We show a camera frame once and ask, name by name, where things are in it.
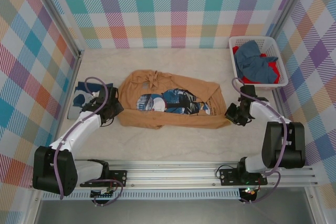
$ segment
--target white floor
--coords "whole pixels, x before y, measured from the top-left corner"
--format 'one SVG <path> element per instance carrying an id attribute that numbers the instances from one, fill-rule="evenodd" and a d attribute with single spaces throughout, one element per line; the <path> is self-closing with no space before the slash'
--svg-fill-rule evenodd
<path id="1" fill-rule="evenodd" d="M 153 69 L 220 84 L 226 105 L 238 103 L 231 86 L 234 77 L 228 49 L 89 49 L 77 81 L 88 76 L 118 87 L 134 70 Z M 275 108 L 271 91 L 257 91 Z M 64 119 L 61 134 L 73 121 Z M 159 130 L 123 127 L 118 118 L 89 136 L 76 159 L 138 161 L 238 161 L 261 151 L 266 121 L 217 130 L 164 126 Z"/>

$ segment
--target tan shirt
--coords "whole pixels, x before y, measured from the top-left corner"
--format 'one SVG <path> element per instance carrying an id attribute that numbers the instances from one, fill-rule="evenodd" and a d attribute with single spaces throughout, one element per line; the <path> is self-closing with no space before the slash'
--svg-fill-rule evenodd
<path id="1" fill-rule="evenodd" d="M 187 90 L 196 96 L 195 102 L 206 103 L 207 113 L 176 114 L 139 110 L 137 103 L 144 94 L 158 94 L 167 90 Z M 224 116 L 226 105 L 219 84 L 153 70 L 131 73 L 119 87 L 119 101 L 124 111 L 119 114 L 123 126 L 159 129 L 164 125 L 216 129 L 230 124 Z"/>

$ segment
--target laundry basket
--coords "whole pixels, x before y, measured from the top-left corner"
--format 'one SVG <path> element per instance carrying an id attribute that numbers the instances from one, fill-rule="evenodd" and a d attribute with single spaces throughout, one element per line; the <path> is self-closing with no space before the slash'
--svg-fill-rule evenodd
<path id="1" fill-rule="evenodd" d="M 242 44 L 250 41 L 250 40 L 255 40 L 255 42 L 258 44 L 260 52 L 262 54 L 266 54 L 267 57 L 271 56 L 276 56 L 278 57 L 277 60 L 277 68 L 280 73 L 280 78 L 279 78 L 279 83 L 278 84 L 254 84 L 256 88 L 261 88 L 261 89 L 266 89 L 266 90 L 271 90 L 275 89 L 277 87 L 283 87 L 288 84 L 288 78 L 287 78 L 287 73 L 285 69 L 285 65 L 282 61 L 281 55 L 279 48 L 277 46 L 277 43 L 275 40 L 271 37 L 266 37 L 266 36 L 235 36 L 231 37 L 229 39 L 229 46 L 230 46 L 230 53 L 231 53 L 231 60 L 232 60 L 232 66 L 233 66 L 233 71 L 235 74 L 235 77 L 238 77 L 237 75 L 237 69 L 236 69 L 236 64 L 235 64 L 235 58 L 232 49 L 235 46 L 240 47 Z"/>

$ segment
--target red clothing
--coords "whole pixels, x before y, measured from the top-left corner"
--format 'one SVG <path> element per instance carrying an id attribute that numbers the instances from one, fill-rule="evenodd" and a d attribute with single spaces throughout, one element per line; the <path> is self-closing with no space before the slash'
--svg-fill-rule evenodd
<path id="1" fill-rule="evenodd" d="M 236 51 L 238 50 L 239 47 L 235 46 L 234 48 L 232 48 L 232 52 L 233 54 L 236 54 Z M 261 54 L 260 57 L 267 57 L 266 54 Z M 271 68 L 273 68 L 274 73 L 277 74 L 277 79 L 275 80 L 274 84 L 278 84 L 279 83 L 279 79 L 280 79 L 280 73 L 279 70 L 277 68 L 277 63 L 276 62 L 269 62 L 268 66 L 270 66 Z M 260 84 L 260 82 L 254 82 L 254 81 L 250 81 L 249 79 L 247 79 L 245 76 L 242 79 L 243 83 L 247 83 L 247 84 Z"/>

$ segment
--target dark cloth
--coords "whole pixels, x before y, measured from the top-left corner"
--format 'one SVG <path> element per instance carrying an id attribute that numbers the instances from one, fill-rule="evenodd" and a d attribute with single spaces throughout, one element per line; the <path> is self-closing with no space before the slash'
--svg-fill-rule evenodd
<path id="1" fill-rule="evenodd" d="M 245 76 L 250 81 L 273 84 L 278 76 L 268 63 L 277 59 L 278 57 L 260 57 L 257 43 L 251 40 L 241 45 L 235 53 L 237 75 L 241 79 Z"/>

